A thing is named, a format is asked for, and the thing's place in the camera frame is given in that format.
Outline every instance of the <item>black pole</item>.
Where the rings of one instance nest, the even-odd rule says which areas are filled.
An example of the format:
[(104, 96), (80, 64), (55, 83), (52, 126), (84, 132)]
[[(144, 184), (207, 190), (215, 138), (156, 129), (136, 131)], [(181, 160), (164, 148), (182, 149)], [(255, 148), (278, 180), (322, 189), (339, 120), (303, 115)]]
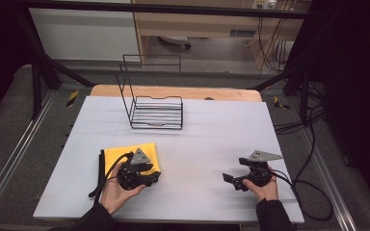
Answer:
[(245, 17), (269, 17), (307, 19), (324, 17), (322, 13), (290, 12), (238, 8), (214, 8), (176, 5), (151, 4), (125, 4), (125, 3), (99, 3), (99, 2), (73, 2), (73, 1), (47, 1), (47, 0), (14, 0), (17, 5), (27, 8), (98, 11), (98, 12), (132, 12), (132, 13), (181, 13)]

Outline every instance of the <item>white wall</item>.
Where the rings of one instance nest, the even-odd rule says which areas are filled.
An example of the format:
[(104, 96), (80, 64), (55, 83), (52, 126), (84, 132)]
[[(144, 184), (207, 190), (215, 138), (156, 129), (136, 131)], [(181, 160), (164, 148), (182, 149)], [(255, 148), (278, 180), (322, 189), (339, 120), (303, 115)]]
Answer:
[[(130, 3), (129, 0), (80, 1)], [(120, 61), (124, 54), (139, 54), (133, 13), (30, 11), (44, 50), (53, 59)]]

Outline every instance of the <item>person's left hand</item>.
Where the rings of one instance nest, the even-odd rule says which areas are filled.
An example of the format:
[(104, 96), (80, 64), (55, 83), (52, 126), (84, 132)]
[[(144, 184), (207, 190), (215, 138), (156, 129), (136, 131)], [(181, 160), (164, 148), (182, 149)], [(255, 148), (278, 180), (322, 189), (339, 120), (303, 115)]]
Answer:
[(121, 165), (122, 163), (118, 163), (114, 167), (111, 173), (111, 177), (113, 178), (106, 181), (100, 199), (100, 204), (104, 206), (110, 215), (119, 210), (129, 198), (139, 194), (145, 188), (145, 185), (141, 185), (130, 191), (123, 189), (117, 179), (117, 173)]

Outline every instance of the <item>hand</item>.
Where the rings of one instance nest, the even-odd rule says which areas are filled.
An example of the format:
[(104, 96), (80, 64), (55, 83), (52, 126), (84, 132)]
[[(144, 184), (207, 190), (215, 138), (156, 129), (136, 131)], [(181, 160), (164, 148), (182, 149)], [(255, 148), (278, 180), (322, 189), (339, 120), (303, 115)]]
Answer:
[(119, 210), (129, 198), (139, 194), (145, 188), (145, 185), (141, 185), (130, 191), (123, 189), (117, 178), (117, 173), (119, 173), (121, 165), (122, 163), (118, 163), (113, 168), (113, 172), (111, 173), (111, 177), (113, 178), (106, 181), (103, 195), (101, 195), (100, 199), (100, 204), (104, 206), (110, 215)]
[(275, 175), (273, 175), (270, 182), (263, 187), (256, 186), (252, 181), (248, 179), (244, 179), (242, 183), (246, 187), (248, 187), (249, 190), (254, 192), (258, 201), (261, 201), (263, 199), (278, 200), (278, 183), (276, 182)]

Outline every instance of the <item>black wire rack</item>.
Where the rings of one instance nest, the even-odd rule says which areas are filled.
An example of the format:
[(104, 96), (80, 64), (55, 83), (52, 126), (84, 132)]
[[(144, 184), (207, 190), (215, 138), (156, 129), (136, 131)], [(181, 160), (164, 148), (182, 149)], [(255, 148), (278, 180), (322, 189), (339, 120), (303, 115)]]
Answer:
[(121, 98), (128, 115), (130, 125), (134, 129), (182, 129), (183, 126), (183, 102), (180, 96), (166, 96), (161, 98), (147, 95), (135, 95), (132, 88), (131, 78), (152, 77), (152, 75), (163, 74), (161, 67), (169, 66), (174, 73), (180, 74), (180, 56), (147, 56), (147, 58), (162, 58), (157, 63), (149, 64), (129, 63), (128, 57), (132, 59), (143, 58), (142, 55), (124, 55), (123, 64), (119, 65), (120, 73), (117, 74)]

